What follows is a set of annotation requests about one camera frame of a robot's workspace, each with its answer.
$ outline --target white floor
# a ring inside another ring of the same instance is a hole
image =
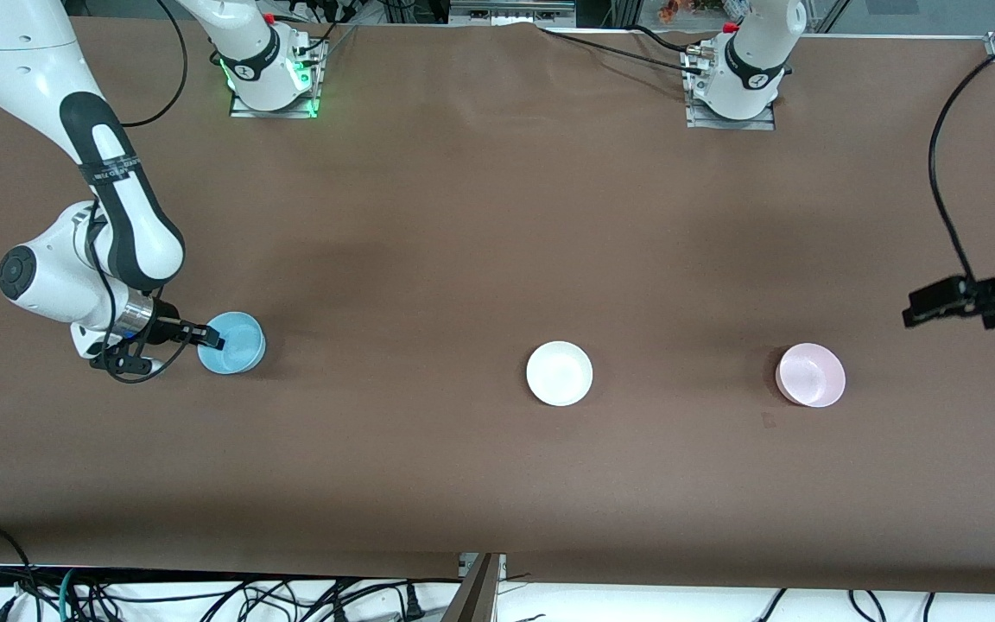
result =
[[[111,593],[123,597],[155,598],[169,595],[225,591],[236,583],[167,583],[149,586],[118,586]],[[274,583],[264,583],[265,587]],[[328,581],[293,583],[299,599],[319,597]],[[418,600],[427,611],[446,606],[454,584],[421,584]],[[497,598],[497,622],[522,622],[542,614],[541,622],[755,622],[766,609],[774,590],[739,587],[624,587],[578,586],[578,584],[504,583]],[[0,606],[13,590],[0,587]],[[925,594],[877,592],[889,622],[921,622]],[[874,614],[865,594],[860,605]],[[220,610],[214,622],[232,622],[244,599],[234,598]],[[123,603],[123,622],[197,622],[213,599],[134,605]],[[398,611],[398,598],[384,591],[346,609],[351,622],[364,622]],[[10,622],[35,622],[32,599],[17,601]],[[58,619],[45,606],[44,619]],[[833,590],[789,590],[770,622],[862,622],[846,601],[846,592]],[[939,594],[929,622],[995,621],[995,595]],[[258,606],[248,622],[287,622],[287,615],[268,606]],[[320,622],[319,617],[313,622]]]

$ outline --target brown tabletop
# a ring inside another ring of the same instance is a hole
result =
[[[122,119],[167,101],[169,24],[76,29]],[[130,131],[186,236],[165,298],[254,314],[268,355],[121,386],[0,295],[0,526],[35,562],[995,590],[995,331],[900,318],[957,272],[925,154],[982,43],[802,40],[777,131],[731,133],[530,25],[361,28],[320,118],[231,119],[185,30],[185,93]],[[940,158],[989,276],[995,67]],[[0,258],[87,197],[0,111]],[[568,409],[524,382],[556,339],[595,369]],[[802,341],[844,361],[830,409],[771,393]]]

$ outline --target black rubber trim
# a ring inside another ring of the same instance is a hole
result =
[[[727,62],[727,67],[731,68],[732,73],[739,76],[739,81],[743,82],[743,88],[746,88],[747,91],[762,90],[785,68],[785,62],[771,68],[750,66],[735,52],[735,35],[732,35],[732,38],[727,40],[727,44],[724,46],[724,60]]]
[[[279,32],[270,27],[268,27],[268,30],[271,31],[271,41],[268,41],[268,46],[263,51],[252,56],[252,58],[241,60],[230,59],[229,56],[218,51],[221,62],[225,63],[225,67],[229,68],[229,74],[232,74],[233,78],[241,79],[243,82],[256,82],[257,79],[260,79],[260,74],[263,73],[264,68],[276,62],[276,58],[279,58]]]
[[[36,255],[27,245],[16,245],[0,261],[0,290],[11,300],[17,300],[33,284],[36,276]]]
[[[135,161],[131,170],[136,173],[137,181],[141,184],[141,189],[149,200],[151,210],[153,210],[155,217],[161,221],[163,227],[166,227],[171,235],[179,241],[179,245],[183,247],[182,233],[179,232],[176,225],[171,223],[159,207],[159,202],[155,200],[155,193],[149,185],[149,177],[145,176],[137,154],[133,150],[133,144],[130,143],[130,138],[125,134],[121,122],[117,121],[117,115],[114,114],[114,110],[111,110],[110,104],[94,93],[72,93],[67,95],[63,102],[60,102],[60,122],[63,123],[67,137],[71,139],[72,146],[75,147],[75,152],[79,154],[79,161],[82,162],[79,165],[80,173],[86,178],[87,184],[92,185],[95,174],[102,174],[104,170],[110,173],[117,168],[116,165],[107,162],[98,154],[98,145],[95,145],[94,142],[93,130],[95,126],[110,127],[125,152],[121,158],[116,158],[116,161],[122,164]],[[155,279],[143,273],[141,264],[137,262],[133,225],[131,225],[130,217],[128,217],[125,206],[122,204],[121,196],[118,196],[117,190],[114,188],[114,181],[113,178],[108,178],[108,180],[94,185],[94,192],[102,201],[113,232],[113,244],[110,247],[110,255],[106,258],[106,264],[110,267],[110,272],[114,278],[121,280],[133,289],[141,291],[157,289],[170,281],[174,275]]]

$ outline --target white bowl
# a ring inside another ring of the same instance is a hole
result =
[[[529,389],[550,406],[569,406],[589,392],[593,366],[589,357],[573,343],[552,341],[537,347],[525,370]]]
[[[790,347],[778,362],[774,379],[791,402],[813,409],[836,403],[846,388],[846,372],[840,359],[815,343]]]

